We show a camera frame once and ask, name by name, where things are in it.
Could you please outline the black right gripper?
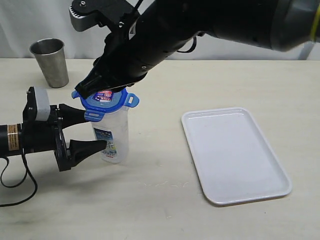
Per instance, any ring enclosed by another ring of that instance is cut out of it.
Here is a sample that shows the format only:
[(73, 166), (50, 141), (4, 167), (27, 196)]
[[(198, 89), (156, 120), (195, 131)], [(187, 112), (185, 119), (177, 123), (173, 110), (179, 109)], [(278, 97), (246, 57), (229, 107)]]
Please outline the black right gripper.
[(148, 73), (136, 56), (134, 46), (119, 33), (112, 32), (104, 40), (103, 54), (98, 57), (84, 80), (75, 86), (79, 95), (87, 99), (102, 90), (119, 92), (141, 81)]

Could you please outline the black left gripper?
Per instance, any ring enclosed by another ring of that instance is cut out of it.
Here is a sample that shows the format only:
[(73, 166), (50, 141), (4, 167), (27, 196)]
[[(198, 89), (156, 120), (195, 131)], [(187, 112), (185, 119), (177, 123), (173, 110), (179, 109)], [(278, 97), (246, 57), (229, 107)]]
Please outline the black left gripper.
[(37, 105), (35, 86), (26, 93), (26, 105), (22, 112), (22, 145), (24, 153), (53, 151), (59, 171), (68, 171), (88, 157), (101, 152), (107, 146), (105, 140), (79, 141), (70, 140), (69, 147), (65, 141), (63, 129), (89, 122), (85, 111), (64, 103), (50, 104), (47, 121), (36, 121)]

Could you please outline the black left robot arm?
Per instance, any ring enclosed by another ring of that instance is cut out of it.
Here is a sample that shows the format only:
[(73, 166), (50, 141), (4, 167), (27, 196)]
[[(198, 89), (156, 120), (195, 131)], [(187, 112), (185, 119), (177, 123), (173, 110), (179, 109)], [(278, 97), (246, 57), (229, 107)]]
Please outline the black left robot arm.
[(22, 123), (1, 125), (0, 155), (11, 157), (53, 151), (59, 171), (68, 171), (104, 150), (105, 140), (66, 143), (63, 130), (86, 123), (84, 110), (64, 103), (51, 105), (47, 90), (31, 86), (26, 93)]

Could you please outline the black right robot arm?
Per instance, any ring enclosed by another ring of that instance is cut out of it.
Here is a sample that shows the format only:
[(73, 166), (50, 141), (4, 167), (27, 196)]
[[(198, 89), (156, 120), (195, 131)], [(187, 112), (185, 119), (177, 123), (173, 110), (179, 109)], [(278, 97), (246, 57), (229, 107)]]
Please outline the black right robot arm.
[(187, 42), (203, 35), (279, 52), (320, 40), (317, 0), (155, 0), (140, 13), (125, 0), (74, 0), (69, 12), (78, 32), (108, 27), (102, 55), (75, 86), (84, 99), (122, 89)]

